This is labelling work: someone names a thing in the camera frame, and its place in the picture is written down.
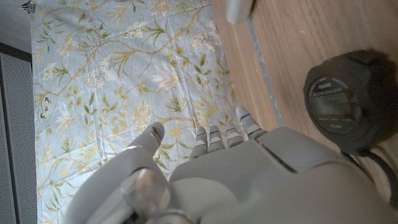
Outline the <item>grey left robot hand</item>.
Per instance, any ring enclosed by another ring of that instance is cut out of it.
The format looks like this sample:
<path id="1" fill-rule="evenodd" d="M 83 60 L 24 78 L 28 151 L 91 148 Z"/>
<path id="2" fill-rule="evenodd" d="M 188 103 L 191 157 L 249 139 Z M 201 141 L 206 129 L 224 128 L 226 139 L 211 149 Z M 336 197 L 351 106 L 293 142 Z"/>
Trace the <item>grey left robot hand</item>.
<path id="1" fill-rule="evenodd" d="M 148 126 L 78 189 L 65 223 L 396 223 L 369 176 L 289 128 L 263 130 L 240 106 L 248 135 L 198 128 L 189 160 L 164 177 L 165 134 Z"/>

